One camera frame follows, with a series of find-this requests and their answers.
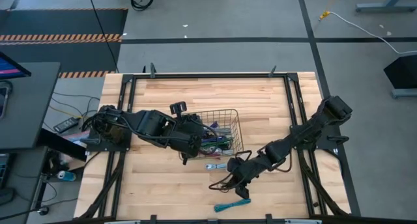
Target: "orange and black striped tape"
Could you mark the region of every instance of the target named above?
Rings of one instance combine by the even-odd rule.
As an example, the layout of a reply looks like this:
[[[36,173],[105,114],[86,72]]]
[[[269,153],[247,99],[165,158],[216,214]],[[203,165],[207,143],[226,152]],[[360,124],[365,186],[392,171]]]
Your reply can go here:
[[[17,10],[94,10],[93,8],[16,8],[7,9],[7,11]],[[96,10],[128,10],[128,8],[96,8]]]
[[[104,77],[106,74],[114,73],[114,71],[61,72],[59,78]]]
[[[44,41],[44,42],[0,42],[0,46],[4,45],[35,45],[35,44],[72,44],[72,43],[86,43],[86,42],[105,42],[104,39],[96,40],[68,40],[68,41]],[[108,42],[122,42],[121,39],[108,39]]]
[[[121,42],[119,34],[74,34],[74,35],[0,35],[1,45],[18,45],[13,42],[24,42],[19,44],[49,44],[39,42],[76,43],[76,42]]]

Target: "monitor screen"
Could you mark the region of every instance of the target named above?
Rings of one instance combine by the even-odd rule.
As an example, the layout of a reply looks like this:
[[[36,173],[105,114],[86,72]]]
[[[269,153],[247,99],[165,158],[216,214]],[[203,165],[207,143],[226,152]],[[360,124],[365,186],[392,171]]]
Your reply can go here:
[[[31,73],[0,52],[0,79],[30,76]]]

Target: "metal basket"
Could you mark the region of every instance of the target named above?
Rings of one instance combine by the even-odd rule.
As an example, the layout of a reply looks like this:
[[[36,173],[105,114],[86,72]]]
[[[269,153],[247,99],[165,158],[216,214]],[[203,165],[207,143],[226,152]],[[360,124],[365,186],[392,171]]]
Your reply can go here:
[[[224,141],[228,143],[229,149],[227,150],[218,150],[219,152],[215,152],[211,155],[204,155],[199,153],[197,157],[190,158],[189,160],[196,160],[196,159],[203,159],[203,158],[221,158],[221,157],[230,157],[234,156],[237,152],[243,151],[243,140],[242,140],[242,132],[240,130],[240,122],[239,122],[239,115],[236,109],[223,109],[223,110],[215,110],[215,111],[202,111],[196,113],[184,113],[185,115],[188,114],[196,114],[200,117],[201,122],[204,125],[212,127],[214,124],[217,124],[217,127],[212,127],[218,136],[224,137]],[[204,142],[201,145],[201,149],[207,150],[209,146],[208,142]]]

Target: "concrete floor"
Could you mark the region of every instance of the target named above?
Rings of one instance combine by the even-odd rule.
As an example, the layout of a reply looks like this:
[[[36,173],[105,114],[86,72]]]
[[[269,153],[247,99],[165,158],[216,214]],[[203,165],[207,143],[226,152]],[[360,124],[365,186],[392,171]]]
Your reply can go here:
[[[93,0],[96,7],[130,7],[128,0]],[[314,34],[322,37],[368,37],[363,32],[329,16],[319,23],[328,0],[305,0]],[[405,14],[357,14],[356,3],[384,0],[335,0],[337,12],[377,35],[417,36],[417,12]],[[13,0],[0,0],[11,5]],[[417,0],[401,0],[403,3]],[[21,0],[18,8],[90,8],[89,0]],[[144,12],[129,10],[124,28],[128,39],[210,37],[300,37],[306,38],[298,0],[155,0]],[[400,51],[417,49],[416,43],[393,43]],[[417,219],[417,161],[414,133],[417,98],[393,100],[392,88],[383,69],[398,55],[383,43],[318,44],[324,73],[334,95],[353,109],[353,117],[341,127],[351,140],[345,144],[354,188],[363,216]],[[308,43],[212,43],[124,44],[119,70],[140,72],[153,62],[159,72],[316,71]],[[60,79],[55,91],[100,96],[102,78]],[[86,98],[57,97],[85,111]],[[45,122],[53,126],[64,119],[48,111]],[[54,184],[69,199],[79,184]],[[47,216],[34,213],[28,223],[69,220],[74,203],[51,208]]]

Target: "metal table leg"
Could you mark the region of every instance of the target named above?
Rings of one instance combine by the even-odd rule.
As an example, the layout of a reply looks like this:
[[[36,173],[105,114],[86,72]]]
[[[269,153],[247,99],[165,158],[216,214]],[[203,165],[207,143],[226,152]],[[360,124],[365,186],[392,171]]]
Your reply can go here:
[[[391,92],[392,98],[417,97],[417,89],[394,89]]]
[[[385,0],[383,3],[359,3],[357,12],[414,12],[417,4],[396,5],[399,0]]]

